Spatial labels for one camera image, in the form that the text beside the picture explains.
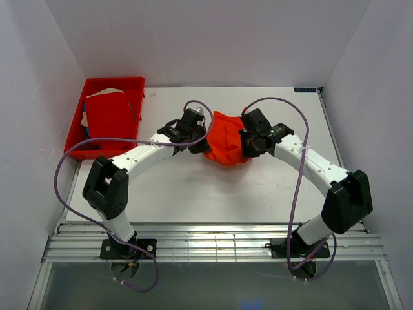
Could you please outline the orange t-shirt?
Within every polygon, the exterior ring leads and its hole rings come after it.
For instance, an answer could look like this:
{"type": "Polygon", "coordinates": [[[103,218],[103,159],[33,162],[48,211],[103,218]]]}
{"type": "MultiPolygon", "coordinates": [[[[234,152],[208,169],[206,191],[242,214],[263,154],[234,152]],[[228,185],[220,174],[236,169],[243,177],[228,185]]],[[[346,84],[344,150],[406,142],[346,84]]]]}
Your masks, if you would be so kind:
{"type": "Polygon", "coordinates": [[[204,152],[207,159],[224,166],[246,163],[249,159],[242,156],[241,136],[243,128],[240,117],[227,116],[214,111],[214,126],[207,136],[211,151],[204,152]]]}

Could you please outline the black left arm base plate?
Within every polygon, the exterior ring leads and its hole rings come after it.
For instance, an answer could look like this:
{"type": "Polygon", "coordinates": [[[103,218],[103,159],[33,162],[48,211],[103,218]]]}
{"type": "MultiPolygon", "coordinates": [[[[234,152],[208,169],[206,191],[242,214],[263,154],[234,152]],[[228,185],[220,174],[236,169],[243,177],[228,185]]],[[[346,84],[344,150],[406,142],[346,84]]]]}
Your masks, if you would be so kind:
{"type": "MultiPolygon", "coordinates": [[[[134,239],[130,243],[149,252],[153,257],[156,256],[156,239],[134,239]]],[[[125,244],[119,243],[111,238],[104,239],[101,243],[99,258],[102,260],[135,260],[142,257],[147,259],[148,256],[142,251],[131,248],[125,244]]]]}

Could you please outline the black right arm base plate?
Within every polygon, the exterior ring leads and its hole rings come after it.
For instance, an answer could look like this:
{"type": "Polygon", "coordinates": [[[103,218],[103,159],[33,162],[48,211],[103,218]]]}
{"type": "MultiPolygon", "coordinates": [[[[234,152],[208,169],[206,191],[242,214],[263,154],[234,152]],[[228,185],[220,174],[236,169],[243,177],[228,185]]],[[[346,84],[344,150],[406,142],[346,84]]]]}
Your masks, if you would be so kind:
{"type": "MultiPolygon", "coordinates": [[[[304,242],[297,241],[291,238],[291,254],[292,258],[306,258],[318,245],[321,248],[313,255],[314,258],[329,258],[330,249],[327,242],[318,241],[312,245],[307,245],[304,242]]],[[[265,248],[270,249],[272,258],[286,258],[287,257],[287,239],[286,238],[271,238],[265,244],[265,248]]]]}

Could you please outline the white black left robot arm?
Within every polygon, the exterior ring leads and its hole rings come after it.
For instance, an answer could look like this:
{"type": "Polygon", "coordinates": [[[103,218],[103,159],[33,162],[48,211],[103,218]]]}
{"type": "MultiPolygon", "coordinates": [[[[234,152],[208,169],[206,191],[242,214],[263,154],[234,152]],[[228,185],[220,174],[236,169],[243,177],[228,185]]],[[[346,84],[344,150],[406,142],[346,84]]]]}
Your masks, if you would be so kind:
{"type": "Polygon", "coordinates": [[[100,156],[94,160],[82,195],[101,217],[103,225],[119,237],[114,249],[121,257],[129,258],[137,250],[137,233],[125,212],[130,182],[159,161],[171,158],[178,152],[187,149],[191,154],[209,151],[206,139],[189,147],[184,146],[206,133],[203,109],[188,108],[181,119],[158,129],[148,145],[138,145],[109,159],[100,156]]]}

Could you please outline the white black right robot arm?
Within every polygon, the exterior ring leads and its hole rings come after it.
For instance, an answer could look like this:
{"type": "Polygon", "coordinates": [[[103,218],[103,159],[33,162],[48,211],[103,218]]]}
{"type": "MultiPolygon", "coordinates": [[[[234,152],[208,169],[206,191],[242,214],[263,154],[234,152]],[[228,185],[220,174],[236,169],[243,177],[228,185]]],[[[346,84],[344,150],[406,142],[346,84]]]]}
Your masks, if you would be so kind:
{"type": "Polygon", "coordinates": [[[308,256],[332,234],[344,234],[373,211],[368,176],[334,165],[316,151],[305,148],[294,131],[283,123],[271,125],[260,109],[241,115],[241,152],[245,158],[265,153],[284,161],[310,181],[325,201],[319,215],[292,231],[277,247],[308,256]]]}

